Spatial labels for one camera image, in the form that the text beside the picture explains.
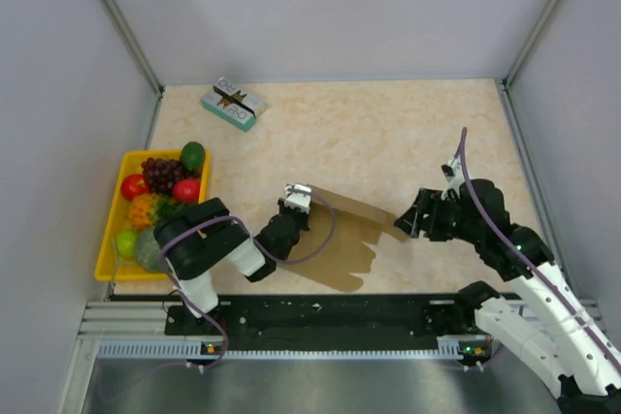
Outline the brown cardboard box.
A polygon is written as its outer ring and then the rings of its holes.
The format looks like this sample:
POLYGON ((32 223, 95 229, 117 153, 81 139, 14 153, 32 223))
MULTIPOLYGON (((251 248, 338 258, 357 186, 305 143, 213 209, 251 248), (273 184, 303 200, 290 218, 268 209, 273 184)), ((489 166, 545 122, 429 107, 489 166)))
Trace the brown cardboard box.
POLYGON ((309 228, 292 248, 286 271, 344 293, 360 290, 371 271, 372 250, 382 235, 399 242, 408 236, 394 226, 397 216, 346 196, 311 186, 309 228))

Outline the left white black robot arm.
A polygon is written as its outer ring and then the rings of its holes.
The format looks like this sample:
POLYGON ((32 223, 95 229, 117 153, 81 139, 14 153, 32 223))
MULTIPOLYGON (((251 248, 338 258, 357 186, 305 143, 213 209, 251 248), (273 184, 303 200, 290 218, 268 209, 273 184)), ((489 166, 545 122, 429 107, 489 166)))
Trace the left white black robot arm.
POLYGON ((154 239, 164 253, 179 293, 189 299, 186 321, 199 333, 219 324, 218 296, 211 268, 231 263, 247 281, 257 282, 286 261, 301 234, 309 228, 311 196, 288 194, 278 200, 278 213, 256 236, 230 216, 218 198, 183 209, 160 221, 154 239))

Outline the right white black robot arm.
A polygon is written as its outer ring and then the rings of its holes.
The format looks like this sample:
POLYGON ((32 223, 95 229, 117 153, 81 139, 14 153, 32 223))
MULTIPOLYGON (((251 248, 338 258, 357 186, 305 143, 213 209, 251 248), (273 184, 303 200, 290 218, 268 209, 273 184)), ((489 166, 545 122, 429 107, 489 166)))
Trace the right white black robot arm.
POLYGON ((394 225, 411 238, 472 245, 539 320, 534 327, 477 281, 455 298, 452 317, 460 330, 497 339, 539 378, 562 412, 619 412, 619 351, 575 297, 539 235, 511 222, 504 194, 492 181, 476 179, 445 192, 422 188, 394 225))

